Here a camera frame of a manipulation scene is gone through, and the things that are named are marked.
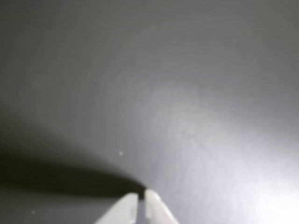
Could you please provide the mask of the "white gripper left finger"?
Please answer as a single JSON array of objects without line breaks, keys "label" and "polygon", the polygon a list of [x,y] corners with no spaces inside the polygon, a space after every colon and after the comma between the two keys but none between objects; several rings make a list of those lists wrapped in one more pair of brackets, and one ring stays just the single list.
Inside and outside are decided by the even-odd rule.
[{"label": "white gripper left finger", "polygon": [[135,224],[138,211],[137,193],[128,193],[112,205],[95,224]]}]

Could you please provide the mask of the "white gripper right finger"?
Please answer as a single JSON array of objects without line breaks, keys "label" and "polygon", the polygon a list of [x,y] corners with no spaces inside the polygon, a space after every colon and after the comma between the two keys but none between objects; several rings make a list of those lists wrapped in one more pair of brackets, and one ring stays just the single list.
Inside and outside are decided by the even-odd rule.
[{"label": "white gripper right finger", "polygon": [[179,224],[157,192],[146,189],[144,199],[145,216],[150,224]]}]

